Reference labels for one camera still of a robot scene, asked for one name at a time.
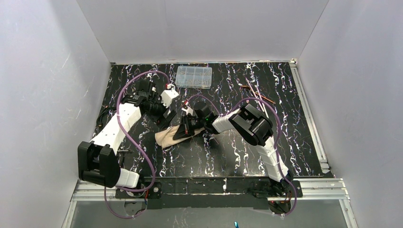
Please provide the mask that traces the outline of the beige cloth napkin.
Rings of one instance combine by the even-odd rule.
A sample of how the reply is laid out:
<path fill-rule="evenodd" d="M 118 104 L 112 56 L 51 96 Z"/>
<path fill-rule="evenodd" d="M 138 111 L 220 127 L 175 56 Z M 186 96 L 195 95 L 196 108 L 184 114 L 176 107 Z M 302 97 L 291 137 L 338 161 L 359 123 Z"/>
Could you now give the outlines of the beige cloth napkin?
<path fill-rule="evenodd" d="M 197 129 L 195 131 L 195 135 L 193 135 L 193 136 L 185 136 L 184 138 L 174 140 L 173 137 L 178 129 L 179 129 L 179 126 L 177 125 L 177 126 L 169 127 L 168 129 L 160 131 L 158 133 L 155 133 L 154 137 L 155 137 L 156 143 L 159 146 L 161 146 L 163 149 L 165 149 L 165 148 L 174 146 L 176 144 L 179 144 L 187 139 L 190 139 L 190 138 L 198 135 L 199 133 L 201 133 L 203 130 L 205 130 L 204 128 Z"/>

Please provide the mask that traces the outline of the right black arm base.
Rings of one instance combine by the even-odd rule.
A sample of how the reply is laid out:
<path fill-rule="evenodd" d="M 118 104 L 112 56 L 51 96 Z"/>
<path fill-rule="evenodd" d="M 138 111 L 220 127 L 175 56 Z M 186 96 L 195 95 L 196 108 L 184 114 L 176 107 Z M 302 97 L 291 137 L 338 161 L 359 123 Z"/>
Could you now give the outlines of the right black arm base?
<path fill-rule="evenodd" d="M 297 198 L 303 197 L 302 187 L 299 181 L 293 180 L 292 186 L 286 181 L 276 182 L 269 179 L 258 179 L 250 183 L 247 188 L 248 193 L 252 193 L 255 197 L 290 197 L 296 195 Z"/>

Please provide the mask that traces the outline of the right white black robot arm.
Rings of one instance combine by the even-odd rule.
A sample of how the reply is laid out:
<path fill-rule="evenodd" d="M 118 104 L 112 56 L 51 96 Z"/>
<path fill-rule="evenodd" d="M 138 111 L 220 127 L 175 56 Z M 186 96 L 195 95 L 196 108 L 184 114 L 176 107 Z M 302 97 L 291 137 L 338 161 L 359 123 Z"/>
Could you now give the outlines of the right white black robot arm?
<path fill-rule="evenodd" d="M 283 160 L 276 153 L 273 123 L 262 111 L 247 104 L 226 115 L 217 115 L 208 106 L 199 104 L 200 109 L 182 117 L 181 124 L 173 135 L 174 140 L 193 137 L 197 130 L 206 130 L 212 134 L 236 130 L 248 144 L 255 146 L 270 179 L 279 183 L 293 180 Z"/>

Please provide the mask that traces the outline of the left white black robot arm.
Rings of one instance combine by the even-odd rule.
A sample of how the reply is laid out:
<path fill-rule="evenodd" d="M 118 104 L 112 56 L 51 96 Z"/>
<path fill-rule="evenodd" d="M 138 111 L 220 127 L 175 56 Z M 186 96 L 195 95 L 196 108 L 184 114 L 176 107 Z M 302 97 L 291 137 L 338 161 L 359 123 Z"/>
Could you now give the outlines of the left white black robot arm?
<path fill-rule="evenodd" d="M 134 93 L 126 94 L 120 100 L 117 112 L 102 131 L 91 141 L 81 142 L 78 146 L 79 178 L 108 188 L 135 188 L 140 175 L 120 167 L 117 157 L 119 146 L 126 133 L 144 115 L 160 130 L 166 129 L 176 115 L 175 111 L 166 112 L 178 96 L 173 84 L 167 84 L 158 93 L 155 83 L 139 80 Z"/>

